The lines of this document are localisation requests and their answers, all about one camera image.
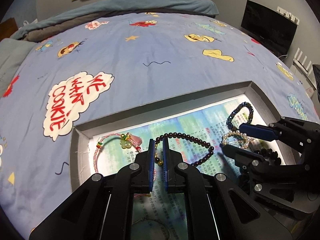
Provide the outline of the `thin silver bangle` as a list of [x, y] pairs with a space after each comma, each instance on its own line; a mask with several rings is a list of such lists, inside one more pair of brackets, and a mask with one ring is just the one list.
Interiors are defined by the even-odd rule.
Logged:
[[141, 218], [132, 223], [131, 239], [171, 239], [171, 233], [160, 220]]

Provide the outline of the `printed blue-green paper sheet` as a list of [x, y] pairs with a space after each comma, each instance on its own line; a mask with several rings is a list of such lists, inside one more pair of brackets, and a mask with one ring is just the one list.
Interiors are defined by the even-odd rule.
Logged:
[[[198, 166], [199, 170], [208, 175], [223, 172], [239, 182], [239, 177], [244, 170], [236, 167], [231, 158], [223, 155], [220, 142], [222, 137], [231, 132], [226, 125], [228, 116], [237, 105], [247, 100], [246, 96], [241, 95], [122, 132], [95, 136], [97, 145], [91, 147], [93, 168], [96, 172], [104, 174], [115, 172], [134, 159], [136, 156], [134, 150], [137, 146], [144, 151], [148, 147], [149, 139], [155, 139], [169, 132], [180, 132], [180, 136], [172, 137], [168, 142], [171, 149], [182, 154], [183, 161], [192, 164], [208, 154], [204, 146], [199, 146], [185, 138], [187, 135], [195, 136], [214, 148], [213, 156]], [[166, 193], [162, 184], [164, 158], [161, 143], [157, 143], [155, 150], [157, 167], [153, 178], [155, 182], [153, 192], [134, 197], [133, 222], [141, 218], [158, 219], [170, 230], [171, 239], [187, 239], [187, 218], [183, 195]]]

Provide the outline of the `white wifi router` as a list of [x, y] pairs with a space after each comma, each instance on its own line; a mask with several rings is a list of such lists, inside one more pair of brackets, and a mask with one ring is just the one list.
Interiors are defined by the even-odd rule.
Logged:
[[300, 48], [297, 48], [293, 57], [293, 63], [295, 63], [306, 75], [310, 75], [312, 72], [312, 61], [308, 60], [308, 57], [303, 53]]

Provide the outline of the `black flat monitor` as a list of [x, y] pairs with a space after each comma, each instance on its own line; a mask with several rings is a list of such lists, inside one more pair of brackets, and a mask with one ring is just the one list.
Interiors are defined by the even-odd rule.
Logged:
[[279, 55], [289, 52], [297, 30], [297, 25], [285, 16], [250, 0], [246, 2], [241, 27]]

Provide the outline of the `cartoon print blue bedsheet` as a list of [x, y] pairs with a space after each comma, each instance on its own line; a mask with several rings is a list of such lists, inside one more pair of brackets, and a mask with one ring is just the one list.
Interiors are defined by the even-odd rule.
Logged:
[[205, 16], [102, 17], [34, 45], [1, 99], [1, 207], [28, 239], [72, 191], [72, 129], [148, 103], [245, 81], [276, 110], [318, 121], [291, 70]]

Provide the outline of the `grey-blue pillow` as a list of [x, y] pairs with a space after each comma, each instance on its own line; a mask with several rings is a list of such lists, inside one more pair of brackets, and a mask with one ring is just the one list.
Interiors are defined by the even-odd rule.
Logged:
[[5, 38], [1, 41], [1, 97], [35, 44], [34, 42], [19, 41], [12, 38]]

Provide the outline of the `teal folded blanket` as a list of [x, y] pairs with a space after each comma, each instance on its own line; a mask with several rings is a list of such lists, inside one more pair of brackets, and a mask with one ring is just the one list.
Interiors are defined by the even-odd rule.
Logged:
[[50, 35], [100, 17], [112, 17], [130, 13], [167, 12], [203, 15], [214, 18], [219, 14], [211, 0], [101, 0], [52, 16], [38, 23], [22, 27], [11, 38], [38, 42]]

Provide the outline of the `wooden headboard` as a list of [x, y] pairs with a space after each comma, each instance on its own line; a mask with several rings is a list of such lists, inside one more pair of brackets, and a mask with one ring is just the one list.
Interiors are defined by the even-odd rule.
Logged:
[[18, 31], [18, 26], [14, 18], [9, 18], [0, 24], [0, 41], [9, 38], [12, 34]]

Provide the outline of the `wall socket strip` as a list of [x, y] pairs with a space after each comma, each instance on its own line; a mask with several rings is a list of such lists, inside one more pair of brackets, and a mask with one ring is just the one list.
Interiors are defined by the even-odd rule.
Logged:
[[299, 25], [299, 22], [300, 22], [299, 18], [294, 16], [291, 12], [288, 12], [285, 9], [281, 8], [281, 7], [277, 7], [276, 12], [281, 14], [282, 16], [288, 18], [289, 20], [291, 20], [296, 25]]

